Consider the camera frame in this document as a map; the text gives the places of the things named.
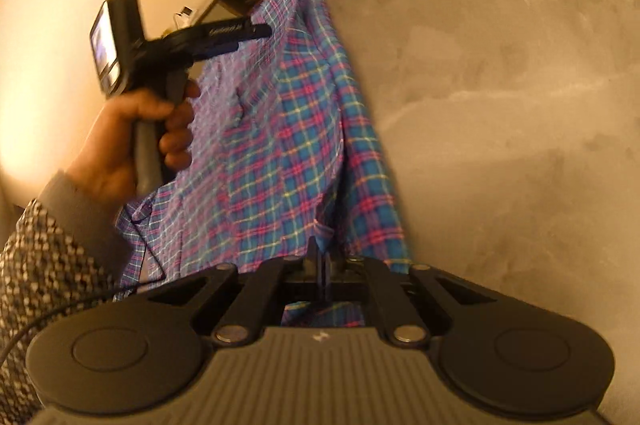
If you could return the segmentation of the left forearm patterned sleeve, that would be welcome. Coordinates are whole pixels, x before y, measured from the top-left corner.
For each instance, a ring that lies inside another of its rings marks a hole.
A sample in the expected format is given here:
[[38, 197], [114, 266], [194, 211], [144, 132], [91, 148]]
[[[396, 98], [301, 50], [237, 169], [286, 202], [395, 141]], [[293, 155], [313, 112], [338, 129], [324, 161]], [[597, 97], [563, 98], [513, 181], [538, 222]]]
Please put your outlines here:
[[40, 410], [26, 371], [30, 341], [46, 313], [115, 289], [132, 254], [115, 229], [117, 210], [92, 200], [59, 172], [17, 220], [1, 252], [1, 422]]

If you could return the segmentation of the person's left hand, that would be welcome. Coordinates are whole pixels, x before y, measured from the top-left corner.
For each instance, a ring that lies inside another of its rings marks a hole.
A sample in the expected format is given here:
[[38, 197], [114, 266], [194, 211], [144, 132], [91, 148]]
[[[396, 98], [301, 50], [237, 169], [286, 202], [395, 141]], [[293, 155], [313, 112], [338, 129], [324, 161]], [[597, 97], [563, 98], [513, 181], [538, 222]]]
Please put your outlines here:
[[154, 156], [161, 158], [169, 171], [186, 170], [192, 163], [192, 101], [200, 95], [198, 84], [189, 80], [180, 104], [160, 98], [149, 88], [106, 100], [65, 174], [90, 198], [106, 206], [120, 208], [137, 199], [136, 129], [145, 123], [160, 123], [165, 133], [155, 141]]

